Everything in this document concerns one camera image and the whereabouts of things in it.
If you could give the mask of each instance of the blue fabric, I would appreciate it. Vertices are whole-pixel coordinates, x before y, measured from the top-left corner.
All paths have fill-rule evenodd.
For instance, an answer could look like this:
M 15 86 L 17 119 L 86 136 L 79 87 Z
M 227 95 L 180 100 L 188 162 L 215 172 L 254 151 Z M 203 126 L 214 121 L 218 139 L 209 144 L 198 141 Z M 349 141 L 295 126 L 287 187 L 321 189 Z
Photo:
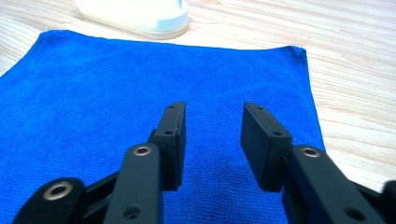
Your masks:
M 0 223 L 44 183 L 86 185 L 117 171 L 167 105 L 185 101 L 182 187 L 165 223 L 285 223 L 280 193 L 262 192 L 239 145 L 244 102 L 268 108 L 294 144 L 324 149 L 304 49 L 237 50 L 40 35 L 0 77 Z

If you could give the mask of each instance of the blue cloth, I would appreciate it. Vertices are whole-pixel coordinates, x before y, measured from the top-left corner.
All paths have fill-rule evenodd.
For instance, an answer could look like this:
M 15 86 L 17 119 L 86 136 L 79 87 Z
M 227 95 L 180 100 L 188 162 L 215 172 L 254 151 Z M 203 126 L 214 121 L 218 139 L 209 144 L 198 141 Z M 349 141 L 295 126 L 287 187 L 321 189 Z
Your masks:
M 306 52 L 108 40 L 49 31 L 0 77 L 0 223 L 44 183 L 85 185 L 117 171 L 167 105 L 185 101 L 183 183 L 164 194 L 165 223 L 285 223 L 239 145 L 244 102 L 269 109 L 294 144 L 324 149 Z

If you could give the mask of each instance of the wooden table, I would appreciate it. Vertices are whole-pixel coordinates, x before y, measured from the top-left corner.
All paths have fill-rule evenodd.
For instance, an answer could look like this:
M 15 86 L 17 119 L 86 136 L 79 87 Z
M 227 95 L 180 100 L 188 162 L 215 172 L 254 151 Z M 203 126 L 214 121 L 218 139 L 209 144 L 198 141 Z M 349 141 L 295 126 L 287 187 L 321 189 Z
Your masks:
M 396 1 L 187 3 L 189 31 L 163 42 L 305 48 L 330 156 L 348 178 L 371 189 L 381 190 L 384 181 L 396 179 Z M 73 0 L 0 0 L 0 76 L 51 29 L 149 41 L 84 20 Z

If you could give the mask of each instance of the white object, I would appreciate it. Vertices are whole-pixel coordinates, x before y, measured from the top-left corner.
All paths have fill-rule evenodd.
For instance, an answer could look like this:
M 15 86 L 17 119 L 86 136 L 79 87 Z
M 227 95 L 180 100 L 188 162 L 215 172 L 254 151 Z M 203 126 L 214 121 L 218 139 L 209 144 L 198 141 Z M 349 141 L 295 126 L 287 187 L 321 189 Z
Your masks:
M 146 36 L 170 39 L 188 29 L 184 0 L 76 0 L 84 18 Z

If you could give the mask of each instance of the wood grain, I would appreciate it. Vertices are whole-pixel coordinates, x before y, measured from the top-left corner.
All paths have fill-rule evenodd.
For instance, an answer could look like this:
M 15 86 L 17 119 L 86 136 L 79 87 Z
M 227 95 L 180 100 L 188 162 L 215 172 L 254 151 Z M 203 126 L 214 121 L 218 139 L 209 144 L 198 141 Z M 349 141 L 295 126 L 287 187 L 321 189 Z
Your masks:
M 190 29 L 163 42 L 308 52 L 328 153 L 352 180 L 396 179 L 396 2 L 188 0 Z M 82 19 L 72 0 L 0 0 L 0 76 L 41 32 L 151 41 Z

